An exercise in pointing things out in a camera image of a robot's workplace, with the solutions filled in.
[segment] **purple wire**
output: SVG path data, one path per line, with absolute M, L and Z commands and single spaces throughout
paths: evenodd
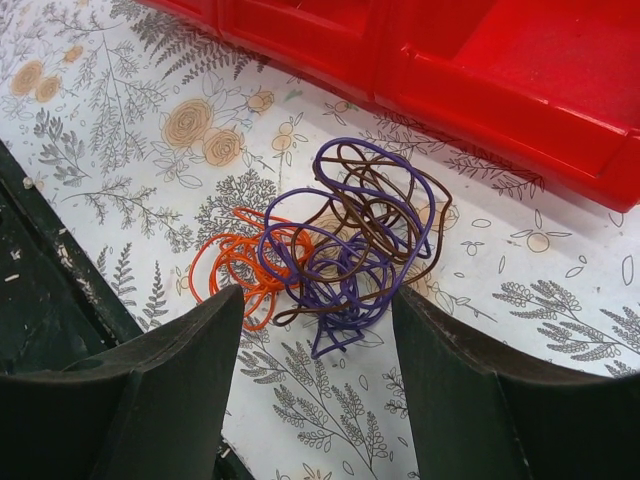
M 366 188 L 366 186 L 345 185 L 342 182 L 331 179 L 322 168 L 323 156 L 328 149 L 336 145 L 357 145 L 364 147 L 380 156 L 386 157 L 399 167 L 404 168 L 411 175 L 412 179 L 422 186 L 429 198 L 429 217 L 425 225 L 421 224 L 418 215 L 416 215 L 408 205 L 386 192 L 381 192 L 374 188 Z M 403 265 L 400 272 L 396 272 L 391 260 L 384 252 L 380 251 L 379 248 L 369 245 L 369 242 L 364 238 L 362 232 L 356 232 L 348 240 L 343 240 L 332 232 L 315 225 L 297 222 L 272 223 L 271 216 L 273 209 L 289 197 L 300 194 L 319 195 L 337 204 L 341 203 L 339 196 L 313 188 L 298 188 L 280 195 L 269 204 L 264 215 L 265 231 L 258 243 L 258 259 L 262 267 L 274 278 L 283 282 L 289 296 L 304 308 L 318 309 L 348 304 L 347 307 L 339 311 L 318 315 L 318 329 L 311 350 L 311 356 L 318 358 L 335 349 L 340 349 L 344 352 L 346 351 L 345 347 L 347 345 L 362 340 L 364 338 L 363 330 L 377 322 L 388 309 L 393 294 L 402 284 L 413 261 L 416 258 L 431 257 L 431 248 L 427 236 L 433 227 L 436 202 L 433 191 L 426 179 L 420 175 L 407 160 L 398 155 L 386 152 L 377 145 L 357 138 L 336 138 L 325 143 L 320 150 L 318 150 L 313 161 L 313 172 L 316 179 L 329 188 L 341 191 L 345 195 L 351 194 L 349 197 L 350 204 L 357 210 L 358 214 L 364 215 L 364 208 L 375 204 L 376 200 L 378 200 L 377 203 L 392 204 L 415 224 L 419 232 L 419 239 L 416 242 L 415 248 L 411 251 L 407 262 Z M 362 196 L 371 200 L 363 204 Z M 384 222 L 381 222 L 380 225 L 387 240 L 390 241 L 390 244 L 393 245 L 395 249 L 398 249 L 400 246 L 408 249 L 408 242 L 398 237 L 391 227 Z M 273 235 L 274 231 L 287 227 L 311 230 L 329 239 L 325 245 L 314 251 L 304 265 L 305 273 L 311 278 L 307 278 L 296 271 L 289 247 L 276 240 Z M 369 247 L 368 254 L 360 267 L 356 269 L 367 247 Z M 291 272 L 289 276 L 284 277 L 270 267 L 265 259 L 265 248 L 272 249 L 282 264 L 287 266 Z M 337 255 L 333 258 L 322 257 L 322 253 L 328 250 L 330 251 L 330 249 L 336 249 L 338 252 Z M 354 271 L 354 274 L 333 284 L 318 281 L 322 277 L 322 272 L 327 269 L 334 272 L 334 275 L 337 276 L 352 271 Z M 362 295 L 360 293 L 360 287 L 358 286 L 358 279 L 362 279 L 363 275 L 368 277 L 370 281 L 375 284 L 376 288 L 380 290 L 389 288 L 388 292 L 375 297 L 371 301 L 360 300 Z M 300 289 L 300 291 L 303 292 L 302 294 L 294 290 L 294 287 L 298 284 L 302 284 L 302 288 Z M 336 336 L 338 334 L 341 334 L 343 339 L 339 339 Z M 333 343 L 318 350 L 318 345 L 325 336 Z

